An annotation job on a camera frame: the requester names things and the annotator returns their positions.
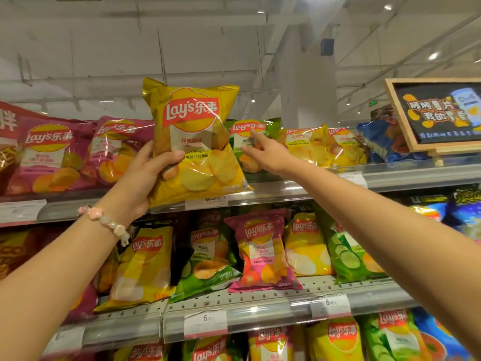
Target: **price tag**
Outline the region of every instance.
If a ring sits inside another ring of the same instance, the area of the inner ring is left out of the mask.
[[[218,208],[221,206],[229,206],[229,200],[225,195],[208,199],[185,200],[185,210]]]
[[[40,210],[47,200],[15,201],[0,204],[0,228],[13,225],[32,224],[37,221]]]
[[[184,338],[200,338],[227,334],[227,312],[207,310],[184,317]]]
[[[311,301],[313,319],[332,319],[351,315],[351,305],[346,294],[324,295]]]
[[[355,183],[356,185],[362,186],[365,189],[368,188],[368,183],[361,172],[344,172],[340,173],[339,176]]]
[[[43,355],[69,353],[82,348],[85,326],[57,332],[45,348]]]

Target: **white ceiling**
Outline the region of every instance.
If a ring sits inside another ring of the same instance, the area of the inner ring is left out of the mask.
[[[273,60],[286,28],[312,20],[307,5],[312,0],[0,0],[0,100],[35,111],[47,101],[49,115],[66,118],[150,119],[141,98],[147,75],[172,85],[237,84],[232,117],[280,116]],[[347,0],[317,24],[334,25],[338,98],[354,92],[328,124],[368,119],[368,102],[386,100],[383,79],[394,71],[481,77],[481,62],[473,63],[480,15],[480,0]],[[429,61],[434,50],[441,55]]]

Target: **right arm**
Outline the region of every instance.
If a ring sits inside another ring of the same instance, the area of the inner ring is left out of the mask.
[[[301,185],[403,289],[481,359],[481,246],[458,231],[251,132],[262,151],[244,153]]]

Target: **pink bead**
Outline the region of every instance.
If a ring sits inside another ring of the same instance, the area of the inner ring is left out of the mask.
[[[88,206],[81,206],[77,212],[79,215],[84,215],[90,208]]]
[[[103,215],[102,209],[92,208],[88,211],[88,217],[91,220],[99,219]]]
[[[122,224],[119,224],[117,225],[117,228],[113,230],[113,233],[116,237],[122,237],[122,235],[125,233],[125,227]]]

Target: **forearm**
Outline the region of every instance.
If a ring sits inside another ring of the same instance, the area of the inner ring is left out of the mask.
[[[0,282],[1,359],[39,358],[116,242],[110,229],[82,217]]]
[[[285,176],[303,186],[472,352],[479,348],[481,286],[471,279],[481,277],[481,247],[444,224],[304,161],[293,161]]]

